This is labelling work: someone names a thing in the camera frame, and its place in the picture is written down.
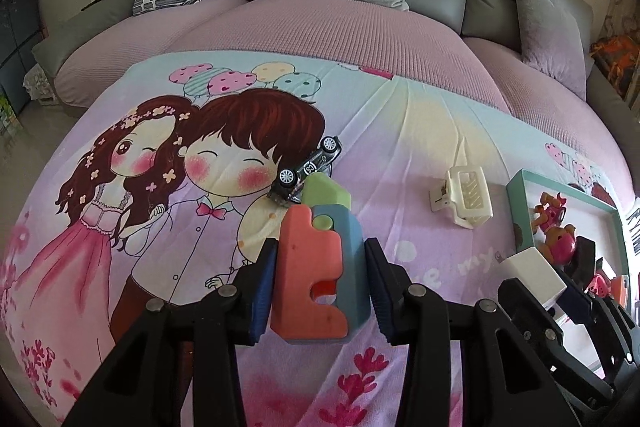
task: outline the bow tie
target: bow tie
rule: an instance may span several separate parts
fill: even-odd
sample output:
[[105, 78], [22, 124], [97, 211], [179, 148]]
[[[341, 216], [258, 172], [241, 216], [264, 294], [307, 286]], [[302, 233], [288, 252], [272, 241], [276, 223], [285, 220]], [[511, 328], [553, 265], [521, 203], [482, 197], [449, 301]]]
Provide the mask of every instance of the bow tie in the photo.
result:
[[210, 208], [204, 203], [199, 204], [196, 214], [199, 216], [213, 216], [216, 219], [225, 219], [226, 208]]

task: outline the metal bolt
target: metal bolt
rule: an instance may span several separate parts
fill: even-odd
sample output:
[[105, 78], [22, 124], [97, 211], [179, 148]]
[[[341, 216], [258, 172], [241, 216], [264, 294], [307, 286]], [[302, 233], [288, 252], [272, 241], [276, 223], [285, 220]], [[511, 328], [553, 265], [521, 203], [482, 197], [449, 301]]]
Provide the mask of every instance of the metal bolt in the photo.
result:
[[422, 284], [412, 284], [409, 286], [408, 291], [414, 297], [424, 297], [427, 295], [427, 288]]
[[480, 301], [480, 309], [483, 312], [493, 313], [498, 309], [498, 305], [491, 299], [482, 299]]
[[162, 299], [149, 299], [145, 305], [146, 309], [150, 312], [158, 313], [164, 308], [164, 301]]
[[238, 288], [232, 284], [225, 284], [218, 288], [218, 295], [221, 297], [233, 297], [236, 293], [238, 293]]

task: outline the long brown hair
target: long brown hair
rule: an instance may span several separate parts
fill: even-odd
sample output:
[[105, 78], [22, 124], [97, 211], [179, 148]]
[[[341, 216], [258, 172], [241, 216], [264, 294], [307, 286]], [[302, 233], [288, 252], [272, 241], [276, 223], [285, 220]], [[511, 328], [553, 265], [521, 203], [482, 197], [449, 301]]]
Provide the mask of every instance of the long brown hair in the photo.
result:
[[[166, 116], [175, 118], [171, 136], [156, 151], [153, 165], [140, 176], [127, 178], [124, 188], [132, 195], [132, 202], [127, 207], [129, 217], [125, 226], [138, 225], [149, 219], [151, 210], [158, 204], [167, 206], [169, 195], [184, 180], [184, 162], [177, 152], [182, 146], [182, 129], [191, 118], [195, 118], [198, 108], [191, 105], [183, 96], [164, 95], [146, 100], [127, 116], [100, 134], [93, 147], [80, 158], [80, 162], [71, 177], [60, 188], [56, 204], [58, 213], [69, 215], [69, 226], [82, 215], [82, 211], [94, 198], [99, 185], [112, 182], [116, 174], [111, 171], [111, 155], [116, 145], [131, 133], [140, 123], [158, 120]], [[118, 240], [120, 224], [114, 230], [112, 239]]]
[[255, 88], [220, 96], [207, 102], [184, 130], [189, 146], [210, 134], [242, 149], [251, 143], [280, 167], [298, 167], [318, 147], [324, 116], [308, 102], [276, 89]]

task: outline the purple gradient cushion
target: purple gradient cushion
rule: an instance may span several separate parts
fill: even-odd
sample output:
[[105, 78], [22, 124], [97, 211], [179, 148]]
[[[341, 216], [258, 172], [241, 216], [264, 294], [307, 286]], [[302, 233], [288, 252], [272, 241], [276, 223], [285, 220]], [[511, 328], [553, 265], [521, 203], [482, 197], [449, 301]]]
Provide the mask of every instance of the purple gradient cushion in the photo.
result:
[[586, 100], [584, 52], [574, 16], [550, 0], [516, 0], [516, 6], [522, 61]]

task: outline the brown pants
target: brown pants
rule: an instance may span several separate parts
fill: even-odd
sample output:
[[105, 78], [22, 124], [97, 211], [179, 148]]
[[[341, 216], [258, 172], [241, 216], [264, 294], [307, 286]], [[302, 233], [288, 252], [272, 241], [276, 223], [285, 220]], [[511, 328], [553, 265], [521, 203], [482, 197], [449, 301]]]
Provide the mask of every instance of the brown pants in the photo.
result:
[[[132, 276], [129, 275], [129, 277], [127, 277], [127, 282], [124, 285], [118, 304], [116, 304], [113, 315], [111, 315], [111, 334], [116, 343], [145, 311], [148, 300], [153, 298], [155, 298], [155, 295], [151, 295], [151, 293], [144, 288], [141, 288], [138, 283], [133, 280]], [[178, 402], [182, 403], [184, 402], [184, 397], [187, 394], [191, 377], [193, 376], [193, 343], [181, 343], [180, 349], [178, 350], [177, 364], [178, 389], [176, 392]]]

